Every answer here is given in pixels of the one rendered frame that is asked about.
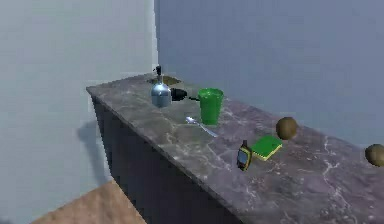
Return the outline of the green plastic cup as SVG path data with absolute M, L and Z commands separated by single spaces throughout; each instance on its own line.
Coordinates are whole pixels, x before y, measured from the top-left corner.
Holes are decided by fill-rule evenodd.
M 200 117 L 205 125 L 216 125 L 220 116 L 224 93 L 217 88 L 203 88 L 198 91 Z

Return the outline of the grey marble kitchen counter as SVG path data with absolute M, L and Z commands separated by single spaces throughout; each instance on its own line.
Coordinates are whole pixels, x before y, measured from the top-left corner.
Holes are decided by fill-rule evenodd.
M 237 166 L 275 116 L 225 99 L 208 131 L 197 102 L 158 109 L 149 75 L 88 87 L 110 173 L 147 224 L 384 224 L 384 167 L 305 126 L 268 160 Z

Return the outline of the silver metal spoon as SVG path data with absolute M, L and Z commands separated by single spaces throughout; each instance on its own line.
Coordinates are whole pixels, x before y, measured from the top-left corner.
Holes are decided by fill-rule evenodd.
M 202 130 L 204 130 L 206 133 L 208 133 L 209 135 L 211 135 L 214 138 L 218 137 L 218 135 L 216 133 L 214 133 L 213 131 L 209 130 L 203 124 L 199 123 L 196 119 L 194 119 L 192 117 L 189 117 L 189 116 L 186 117 L 186 122 L 189 123 L 189 124 L 195 124 L 195 125 L 199 126 Z

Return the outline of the black ladle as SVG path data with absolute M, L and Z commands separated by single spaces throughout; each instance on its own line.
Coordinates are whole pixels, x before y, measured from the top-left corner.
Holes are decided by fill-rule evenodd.
M 188 95 L 188 93 L 185 90 L 178 89 L 178 88 L 171 88 L 171 96 L 173 101 L 181 101 L 181 100 L 184 100 L 185 98 L 198 101 L 198 98 L 191 97 Z

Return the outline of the brown sink basin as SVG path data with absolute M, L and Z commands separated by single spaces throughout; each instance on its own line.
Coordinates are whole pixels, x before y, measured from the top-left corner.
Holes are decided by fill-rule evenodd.
M 150 78 L 150 79 L 147 80 L 147 82 L 150 83 L 150 84 L 156 84 L 158 81 L 159 81 L 158 77 Z M 172 76 L 163 76 L 162 77 L 162 82 L 164 84 L 170 86 L 170 85 L 175 85 L 177 83 L 180 83 L 180 80 L 175 78 L 175 77 L 172 77 Z

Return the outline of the brown yellow small bottle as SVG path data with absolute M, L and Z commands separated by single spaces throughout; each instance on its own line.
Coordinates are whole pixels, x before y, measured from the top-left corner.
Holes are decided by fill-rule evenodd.
M 241 171 L 246 171 L 251 164 L 252 150 L 248 147 L 247 141 L 244 140 L 238 149 L 237 153 L 237 167 Z

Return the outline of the green yellow dish sponge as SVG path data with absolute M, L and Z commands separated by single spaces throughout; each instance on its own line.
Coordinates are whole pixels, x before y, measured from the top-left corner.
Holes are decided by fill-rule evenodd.
M 267 161 L 282 147 L 282 140 L 268 135 L 261 137 L 255 144 L 251 146 L 253 155 L 262 161 Z

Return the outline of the brown round potato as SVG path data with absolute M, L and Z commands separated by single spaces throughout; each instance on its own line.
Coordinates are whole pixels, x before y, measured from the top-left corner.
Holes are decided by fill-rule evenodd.
M 374 166 L 384 167 L 384 146 L 381 144 L 370 145 L 365 149 L 365 158 Z
M 276 123 L 276 134 L 282 140 L 290 140 L 297 133 L 298 124 L 293 117 L 283 117 Z

